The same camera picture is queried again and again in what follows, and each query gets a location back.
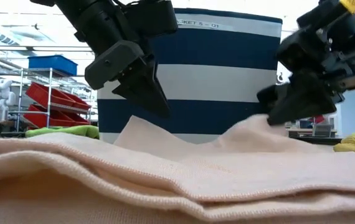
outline blue bin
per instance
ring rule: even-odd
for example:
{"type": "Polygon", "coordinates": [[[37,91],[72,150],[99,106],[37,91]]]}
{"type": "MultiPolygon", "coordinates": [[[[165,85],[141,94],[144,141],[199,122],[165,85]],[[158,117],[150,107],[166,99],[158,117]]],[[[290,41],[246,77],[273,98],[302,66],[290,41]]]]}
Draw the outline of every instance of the blue bin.
{"type": "Polygon", "coordinates": [[[76,76],[78,64],[61,55],[28,57],[29,68],[53,68],[66,75],[76,76]]]}

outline peach cloth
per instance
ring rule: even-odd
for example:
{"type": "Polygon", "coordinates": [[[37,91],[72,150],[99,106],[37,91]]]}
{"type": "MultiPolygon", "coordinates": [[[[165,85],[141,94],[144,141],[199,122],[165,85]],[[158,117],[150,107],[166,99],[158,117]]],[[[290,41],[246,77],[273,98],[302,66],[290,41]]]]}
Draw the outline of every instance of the peach cloth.
{"type": "Polygon", "coordinates": [[[355,152],[253,116],[190,144],[132,117],[114,145],[0,139],[0,223],[355,223],[355,152]]]}

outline white robot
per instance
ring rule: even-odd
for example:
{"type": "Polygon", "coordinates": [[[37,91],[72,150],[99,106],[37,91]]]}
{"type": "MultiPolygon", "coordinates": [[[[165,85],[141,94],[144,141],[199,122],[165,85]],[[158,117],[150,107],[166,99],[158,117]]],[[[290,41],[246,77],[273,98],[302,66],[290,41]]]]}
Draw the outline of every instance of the white robot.
{"type": "Polygon", "coordinates": [[[7,121],[9,106],[16,102],[16,95],[10,91],[12,80],[0,79],[0,121],[7,121]]]}

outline striped basket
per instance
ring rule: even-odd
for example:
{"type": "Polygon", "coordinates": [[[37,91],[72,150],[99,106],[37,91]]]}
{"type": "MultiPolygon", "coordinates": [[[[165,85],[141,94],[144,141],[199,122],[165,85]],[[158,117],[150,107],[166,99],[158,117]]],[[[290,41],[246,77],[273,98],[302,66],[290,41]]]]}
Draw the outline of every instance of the striped basket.
{"type": "Polygon", "coordinates": [[[118,83],[109,82],[98,91],[102,140],[113,143],[135,115],[185,141],[207,142],[263,112],[256,94],[276,82],[282,20],[205,9],[175,13],[179,30],[152,42],[171,118],[158,118],[114,95],[118,83]]]}

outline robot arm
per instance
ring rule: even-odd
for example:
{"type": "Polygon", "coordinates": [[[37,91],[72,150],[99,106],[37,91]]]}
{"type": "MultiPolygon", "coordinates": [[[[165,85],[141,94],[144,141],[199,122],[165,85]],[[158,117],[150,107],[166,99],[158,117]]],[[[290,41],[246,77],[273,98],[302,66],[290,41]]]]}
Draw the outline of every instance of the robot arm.
{"type": "Polygon", "coordinates": [[[5,103],[12,106],[16,102],[16,95],[10,91],[12,80],[0,79],[0,98],[5,99],[5,103]]]}
{"type": "Polygon", "coordinates": [[[257,95],[270,110],[269,124],[333,113],[343,93],[355,89],[354,12],[355,1],[324,0],[297,19],[299,30],[277,50],[290,82],[257,95]]]}
{"type": "Polygon", "coordinates": [[[86,42],[96,58],[85,79],[98,90],[119,81],[113,90],[161,117],[169,106],[156,72],[158,63],[148,39],[176,32],[178,24],[170,1],[140,0],[127,5],[119,0],[31,0],[57,5],[75,27],[76,38],[86,42]]]}

